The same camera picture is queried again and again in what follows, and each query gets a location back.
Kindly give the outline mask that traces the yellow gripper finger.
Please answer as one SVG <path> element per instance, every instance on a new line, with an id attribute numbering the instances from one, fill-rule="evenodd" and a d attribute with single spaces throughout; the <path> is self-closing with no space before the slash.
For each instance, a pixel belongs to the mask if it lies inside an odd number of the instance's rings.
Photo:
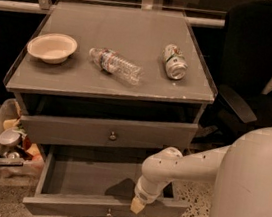
<path id="1" fill-rule="evenodd" d="M 130 210 L 137 215 L 142 210 L 144 210 L 145 206 L 146 205 L 144 204 L 144 202 L 142 202 L 140 200 L 140 198 L 135 196 L 134 198 L 132 198 L 132 202 L 131 202 L 131 205 L 130 205 Z"/>

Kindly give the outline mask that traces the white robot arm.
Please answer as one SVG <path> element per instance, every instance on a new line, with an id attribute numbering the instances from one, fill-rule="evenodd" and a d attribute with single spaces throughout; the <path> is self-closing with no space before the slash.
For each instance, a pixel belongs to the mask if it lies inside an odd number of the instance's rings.
<path id="1" fill-rule="evenodd" d="M 213 181 L 209 217 L 272 217 L 272 128 L 187 156 L 168 147 L 145 159 L 141 173 L 130 205 L 136 214 L 181 179 Z"/>

